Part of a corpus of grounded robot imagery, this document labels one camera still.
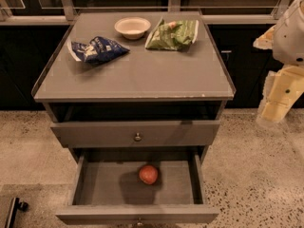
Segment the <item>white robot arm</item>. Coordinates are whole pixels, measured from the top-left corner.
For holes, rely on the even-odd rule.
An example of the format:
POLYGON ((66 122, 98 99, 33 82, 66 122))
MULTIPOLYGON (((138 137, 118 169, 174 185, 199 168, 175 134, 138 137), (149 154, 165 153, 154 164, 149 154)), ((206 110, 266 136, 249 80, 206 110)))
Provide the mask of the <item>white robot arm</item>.
POLYGON ((278 72, 268 73, 257 111, 261 124, 278 124, 304 93, 304 0, 294 0, 253 47, 270 49, 283 64, 278 72))

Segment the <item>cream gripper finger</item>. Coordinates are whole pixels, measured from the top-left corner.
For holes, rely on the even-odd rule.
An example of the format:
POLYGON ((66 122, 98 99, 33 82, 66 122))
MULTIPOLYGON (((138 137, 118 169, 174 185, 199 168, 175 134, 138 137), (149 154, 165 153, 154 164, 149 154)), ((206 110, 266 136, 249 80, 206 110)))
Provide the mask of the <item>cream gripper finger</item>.
POLYGON ((303 93, 304 66, 286 65, 278 72, 270 71, 257 117, 268 123, 280 123, 303 93))
POLYGON ((262 35, 255 39, 253 43, 254 48, 259 49, 272 49, 273 48, 273 35, 275 31, 275 26, 267 29, 262 35))

